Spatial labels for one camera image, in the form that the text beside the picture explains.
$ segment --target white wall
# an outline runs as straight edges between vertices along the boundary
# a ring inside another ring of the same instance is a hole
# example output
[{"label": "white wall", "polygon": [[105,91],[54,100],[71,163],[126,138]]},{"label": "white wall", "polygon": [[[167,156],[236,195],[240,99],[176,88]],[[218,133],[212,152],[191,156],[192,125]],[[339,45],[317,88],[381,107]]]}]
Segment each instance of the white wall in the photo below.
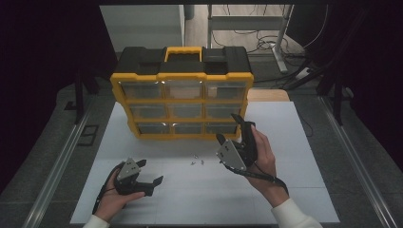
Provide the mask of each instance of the white wall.
[{"label": "white wall", "polygon": [[183,5],[100,6],[115,52],[183,46]]}]

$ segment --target white tabletop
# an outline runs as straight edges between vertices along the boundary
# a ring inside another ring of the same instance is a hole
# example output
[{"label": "white tabletop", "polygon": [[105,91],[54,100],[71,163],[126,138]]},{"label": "white tabletop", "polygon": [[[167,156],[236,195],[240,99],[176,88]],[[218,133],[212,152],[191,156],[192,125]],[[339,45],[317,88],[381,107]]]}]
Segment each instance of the white tabletop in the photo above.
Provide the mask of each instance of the white tabletop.
[{"label": "white tabletop", "polygon": [[[277,158],[278,177],[285,181],[301,210],[319,222],[339,222],[294,104],[250,102],[245,121],[255,122],[268,136]],[[152,182],[163,176],[163,183],[152,197],[130,202],[112,224],[275,224],[264,197],[245,177],[219,163],[215,154],[219,148],[217,141],[208,140],[139,140],[128,129],[121,105],[115,104],[70,223],[88,221],[109,172],[133,158],[147,160],[138,181]]]}]

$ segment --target metal frame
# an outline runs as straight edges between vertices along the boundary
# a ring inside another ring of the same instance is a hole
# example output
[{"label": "metal frame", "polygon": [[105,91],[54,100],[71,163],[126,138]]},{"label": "metal frame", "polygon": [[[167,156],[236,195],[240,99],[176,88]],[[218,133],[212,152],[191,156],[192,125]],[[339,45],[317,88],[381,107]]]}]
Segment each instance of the metal frame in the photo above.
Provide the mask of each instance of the metal frame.
[{"label": "metal frame", "polygon": [[344,152],[348,160],[350,161],[358,180],[361,182],[361,185],[367,194],[368,199],[374,207],[376,214],[383,227],[393,227],[397,228],[396,221],[393,218],[391,209],[389,209],[388,204],[382,197],[382,193],[376,187],[373,179],[365,168],[364,163],[359,158],[357,151],[355,150],[347,132],[344,130],[342,125],[339,125],[336,119],[333,117],[332,106],[329,103],[328,99],[319,96],[319,101],[322,104],[323,110],[326,113],[329,122],[335,131],[341,145],[343,146]]},{"label": "metal frame", "polygon": [[293,5],[287,5],[287,10],[282,16],[213,16],[212,5],[207,5],[207,7],[207,48],[212,47],[211,34],[213,30],[278,30],[278,39],[274,47],[272,47],[272,51],[278,63],[279,71],[283,74],[288,73],[287,66],[280,53],[280,47]]},{"label": "metal frame", "polygon": [[89,96],[89,99],[86,102],[86,112],[81,118],[81,121],[73,126],[71,129],[70,135],[68,136],[63,149],[57,158],[56,162],[53,164],[52,169],[48,175],[45,184],[42,186],[41,192],[39,193],[36,201],[33,203],[29,214],[24,222],[23,228],[28,227],[38,227],[42,221],[45,212],[48,209],[48,205],[50,204],[50,200],[53,197],[54,192],[56,191],[57,186],[59,185],[59,181],[62,178],[65,169],[67,167],[68,161],[71,157],[71,154],[77,144],[81,132],[86,125],[86,120],[88,119],[89,113],[91,111],[92,105],[95,102],[95,96]]}]

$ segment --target yellow organizer box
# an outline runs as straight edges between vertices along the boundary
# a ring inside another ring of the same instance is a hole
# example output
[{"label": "yellow organizer box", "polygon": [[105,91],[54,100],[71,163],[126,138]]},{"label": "yellow organizer box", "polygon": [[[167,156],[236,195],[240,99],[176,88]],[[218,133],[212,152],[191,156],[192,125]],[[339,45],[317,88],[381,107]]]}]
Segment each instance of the yellow organizer box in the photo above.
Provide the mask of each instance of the yellow organizer box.
[{"label": "yellow organizer box", "polygon": [[126,47],[110,81],[140,139],[235,139],[253,74],[244,47]]}]

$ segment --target white sleeve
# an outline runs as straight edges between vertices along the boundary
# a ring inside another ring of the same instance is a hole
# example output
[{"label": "white sleeve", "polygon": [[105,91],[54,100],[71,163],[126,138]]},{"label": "white sleeve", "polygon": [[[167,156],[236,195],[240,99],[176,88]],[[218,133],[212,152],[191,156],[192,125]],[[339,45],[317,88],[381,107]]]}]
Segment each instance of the white sleeve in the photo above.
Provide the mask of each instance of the white sleeve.
[{"label": "white sleeve", "polygon": [[86,223],[86,225],[83,228],[108,228],[109,223],[106,221],[92,215],[89,221]]},{"label": "white sleeve", "polygon": [[301,212],[292,199],[272,209],[279,228],[319,228],[322,227],[314,218]]}]

